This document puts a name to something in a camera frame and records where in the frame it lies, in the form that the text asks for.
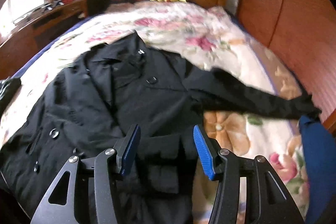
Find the blue gripper pad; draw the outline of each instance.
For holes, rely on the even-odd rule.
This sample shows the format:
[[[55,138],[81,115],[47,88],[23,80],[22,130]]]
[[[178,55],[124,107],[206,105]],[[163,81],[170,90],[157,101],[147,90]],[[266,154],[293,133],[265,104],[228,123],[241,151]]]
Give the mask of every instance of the blue gripper pad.
[[[122,169],[120,170],[120,174],[122,176],[127,176],[131,172],[131,167],[134,162],[135,154],[138,150],[140,138],[141,130],[140,127],[136,125],[122,157]]]
[[[194,142],[201,161],[203,171],[208,176],[209,180],[215,177],[214,159],[216,152],[213,151],[212,144],[202,126],[194,126]]]

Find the floral bedspread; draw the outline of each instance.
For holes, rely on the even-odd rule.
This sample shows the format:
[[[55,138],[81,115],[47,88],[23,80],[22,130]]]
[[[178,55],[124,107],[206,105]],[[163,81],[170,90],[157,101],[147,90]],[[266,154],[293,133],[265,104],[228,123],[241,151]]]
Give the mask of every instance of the floral bedspread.
[[[137,31],[149,46],[178,52],[204,70],[229,71],[246,85],[290,99],[300,95],[293,76],[278,58],[234,25],[220,7],[140,2],[111,5],[64,35],[21,77],[22,87],[0,123],[2,146],[23,123],[56,74],[91,47]],[[285,182],[301,213],[308,209],[309,187],[297,121],[269,119],[235,112],[205,112],[207,134],[239,156],[264,155]],[[193,190],[195,223],[208,223],[217,184],[197,166]],[[244,222],[246,181],[241,179],[238,222]]]

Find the coat sleeve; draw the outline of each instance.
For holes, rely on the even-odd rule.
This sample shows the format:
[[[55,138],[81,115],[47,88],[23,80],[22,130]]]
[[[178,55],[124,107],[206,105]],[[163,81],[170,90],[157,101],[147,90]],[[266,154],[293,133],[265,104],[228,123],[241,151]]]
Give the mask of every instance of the coat sleeve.
[[[311,95],[286,100],[246,86],[219,68],[204,71],[186,60],[184,73],[179,74],[185,88],[193,98],[201,101],[204,110],[250,112],[265,117],[288,119],[298,119],[301,115],[317,117],[320,113],[313,105]]]

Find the red object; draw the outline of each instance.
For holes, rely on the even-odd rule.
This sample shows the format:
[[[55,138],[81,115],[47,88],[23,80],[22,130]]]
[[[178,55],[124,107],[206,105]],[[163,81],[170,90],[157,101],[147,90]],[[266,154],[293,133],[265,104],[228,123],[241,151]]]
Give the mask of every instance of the red object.
[[[70,3],[70,2],[72,2],[73,0],[62,0],[62,2],[64,3],[64,4],[68,4],[68,3]]]

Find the black coat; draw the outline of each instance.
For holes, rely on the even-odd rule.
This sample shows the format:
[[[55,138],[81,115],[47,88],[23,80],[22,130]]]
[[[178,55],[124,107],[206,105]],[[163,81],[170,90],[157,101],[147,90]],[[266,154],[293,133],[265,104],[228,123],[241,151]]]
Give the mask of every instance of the black coat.
[[[134,33],[92,48],[56,76],[1,149],[1,170],[32,216],[73,153],[94,157],[138,123],[136,164],[118,185],[126,223],[187,223],[197,160],[193,127],[204,110],[278,118],[318,113],[310,97],[285,100],[247,87],[226,71],[203,71],[146,47]],[[57,138],[49,136],[54,128]]]

